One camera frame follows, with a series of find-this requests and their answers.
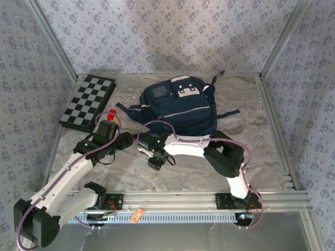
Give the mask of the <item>navy blue backpack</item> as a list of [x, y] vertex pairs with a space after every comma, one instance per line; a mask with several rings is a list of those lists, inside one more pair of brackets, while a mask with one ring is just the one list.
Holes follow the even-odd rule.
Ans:
[[149, 121], [171, 124], [177, 135], [202, 136], [217, 130], [217, 120], [239, 114], [240, 110], [217, 114], [215, 102], [216, 76], [211, 83], [183, 75], [150, 85], [139, 97], [139, 104], [116, 106], [127, 116], [144, 125]]

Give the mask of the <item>black and grey chessboard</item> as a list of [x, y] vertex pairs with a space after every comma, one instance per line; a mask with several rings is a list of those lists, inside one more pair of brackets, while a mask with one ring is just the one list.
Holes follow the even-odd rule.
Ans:
[[71, 130], [92, 133], [97, 115], [104, 111], [115, 88], [114, 79], [87, 75], [59, 124]]

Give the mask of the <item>orange paper tag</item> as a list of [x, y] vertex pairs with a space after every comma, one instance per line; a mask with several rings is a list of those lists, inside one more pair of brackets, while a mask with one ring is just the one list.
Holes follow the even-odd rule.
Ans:
[[130, 221], [134, 224], [137, 224], [143, 215], [144, 215], [144, 210], [142, 208], [138, 208], [134, 212], [134, 214], [130, 217]]

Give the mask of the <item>left controller board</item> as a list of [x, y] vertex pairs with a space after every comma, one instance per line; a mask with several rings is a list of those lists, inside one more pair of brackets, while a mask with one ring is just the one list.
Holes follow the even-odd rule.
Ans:
[[102, 214], [88, 214], [86, 220], [90, 226], [97, 225], [103, 226], [108, 222], [111, 218], [114, 218], [117, 215], [116, 212], [105, 212]]

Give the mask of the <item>controller board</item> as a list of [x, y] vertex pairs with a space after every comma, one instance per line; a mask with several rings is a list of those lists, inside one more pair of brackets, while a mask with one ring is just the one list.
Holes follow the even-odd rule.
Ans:
[[235, 225], [238, 227], [249, 227], [254, 218], [253, 213], [235, 213]]
[[117, 215], [116, 212], [105, 212], [102, 214], [88, 214], [86, 220], [90, 226], [97, 225], [103, 226], [108, 222], [111, 218], [114, 218]]

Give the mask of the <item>grey metal panel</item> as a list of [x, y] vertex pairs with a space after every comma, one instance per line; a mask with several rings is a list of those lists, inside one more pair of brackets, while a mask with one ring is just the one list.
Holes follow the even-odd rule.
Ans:
[[233, 223], [65, 225], [33, 251], [328, 251], [308, 211], [268, 212], [250, 229]]

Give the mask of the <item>right controller board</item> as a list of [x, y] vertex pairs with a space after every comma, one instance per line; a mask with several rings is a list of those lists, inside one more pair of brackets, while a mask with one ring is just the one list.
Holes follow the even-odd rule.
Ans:
[[253, 213], [235, 213], [235, 225], [238, 227], [249, 227], [254, 218]]

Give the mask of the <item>aluminium front rail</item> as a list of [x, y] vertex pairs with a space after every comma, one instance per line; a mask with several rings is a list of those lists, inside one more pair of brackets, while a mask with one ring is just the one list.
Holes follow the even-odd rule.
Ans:
[[[302, 190], [263, 191], [257, 197], [261, 209], [218, 210], [215, 202], [217, 191], [129, 191], [111, 192], [124, 195], [122, 209], [119, 212], [134, 212], [142, 208], [145, 212], [291, 212], [310, 211], [312, 209], [308, 193]], [[62, 212], [105, 211], [88, 210], [97, 202], [98, 195], [88, 188], [73, 195], [55, 195], [50, 193], [45, 198], [36, 195], [32, 201], [37, 208], [45, 209], [49, 214], [59, 215]]]

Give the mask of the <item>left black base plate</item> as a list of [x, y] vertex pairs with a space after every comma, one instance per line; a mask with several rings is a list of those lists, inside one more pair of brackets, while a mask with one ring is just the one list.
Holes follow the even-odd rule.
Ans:
[[105, 193], [98, 196], [97, 202], [88, 210], [118, 211], [122, 209], [124, 195], [122, 193]]

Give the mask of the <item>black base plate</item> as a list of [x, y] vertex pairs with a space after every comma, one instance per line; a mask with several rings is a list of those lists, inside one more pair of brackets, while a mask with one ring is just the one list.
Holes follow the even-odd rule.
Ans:
[[122, 209], [124, 195], [122, 193], [105, 193], [98, 196], [97, 202], [88, 210], [118, 211]]
[[234, 197], [230, 193], [216, 193], [215, 202], [218, 210], [261, 209], [260, 200], [254, 193], [248, 193], [245, 199]]

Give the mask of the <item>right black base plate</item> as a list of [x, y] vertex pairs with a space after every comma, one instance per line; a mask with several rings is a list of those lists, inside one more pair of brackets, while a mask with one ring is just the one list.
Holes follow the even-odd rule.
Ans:
[[234, 197], [230, 193], [216, 193], [215, 202], [218, 210], [261, 209], [260, 200], [254, 193], [248, 193], [245, 199]]

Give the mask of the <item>aluminium side rail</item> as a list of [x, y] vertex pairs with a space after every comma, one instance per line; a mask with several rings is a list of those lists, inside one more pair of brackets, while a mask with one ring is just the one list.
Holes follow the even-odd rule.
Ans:
[[292, 163], [288, 153], [288, 144], [286, 139], [282, 136], [282, 126], [276, 117], [276, 109], [271, 101], [270, 92], [260, 75], [257, 76], [257, 81], [262, 103], [270, 125], [273, 143], [284, 176], [283, 186], [285, 190], [303, 190], [304, 188], [296, 176], [295, 165]]

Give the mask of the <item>left aluminium frame post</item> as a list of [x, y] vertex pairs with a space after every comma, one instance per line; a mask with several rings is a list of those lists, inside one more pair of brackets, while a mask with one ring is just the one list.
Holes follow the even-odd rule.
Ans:
[[66, 73], [72, 81], [76, 81], [78, 76], [67, 57], [65, 51], [63, 50], [61, 43], [57, 39], [54, 31], [52, 30], [51, 25], [47, 17], [45, 16], [42, 8], [40, 7], [37, 0], [24, 0], [29, 9], [31, 10], [37, 24], [41, 28], [43, 34], [51, 45], [53, 51], [55, 52], [57, 58], [60, 60], [61, 65], [64, 67]]

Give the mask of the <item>aluminium frame post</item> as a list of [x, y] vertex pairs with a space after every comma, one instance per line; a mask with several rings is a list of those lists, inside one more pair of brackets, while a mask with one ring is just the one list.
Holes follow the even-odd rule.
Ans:
[[289, 14], [283, 29], [281, 30], [274, 46], [269, 53], [261, 71], [260, 71], [260, 79], [263, 81], [268, 78], [271, 70], [275, 66], [278, 61], [282, 51], [287, 45], [291, 35], [295, 31], [298, 26], [300, 20], [302, 19], [304, 13], [307, 8], [311, 4], [312, 0], [297, 0], [291, 13]]
[[43, 34], [51, 45], [53, 51], [55, 52], [57, 58], [60, 60], [61, 65], [64, 67], [66, 73], [72, 81], [76, 81], [78, 76], [67, 57], [65, 51], [63, 50], [61, 43], [57, 39], [54, 31], [52, 30], [51, 25], [47, 17], [45, 16], [42, 8], [40, 7], [37, 0], [24, 0], [29, 9], [31, 10], [37, 24], [41, 28]]

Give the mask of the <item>right aluminium frame post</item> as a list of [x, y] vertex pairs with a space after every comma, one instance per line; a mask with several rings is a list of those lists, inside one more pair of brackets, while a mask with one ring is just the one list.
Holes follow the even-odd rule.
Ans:
[[283, 29], [281, 30], [274, 46], [269, 53], [261, 71], [260, 71], [260, 79], [263, 81], [268, 78], [271, 70], [275, 66], [278, 61], [282, 51], [287, 45], [291, 35], [295, 31], [298, 26], [300, 20], [302, 19], [304, 13], [307, 8], [311, 4], [312, 0], [297, 0], [291, 13], [289, 14]]

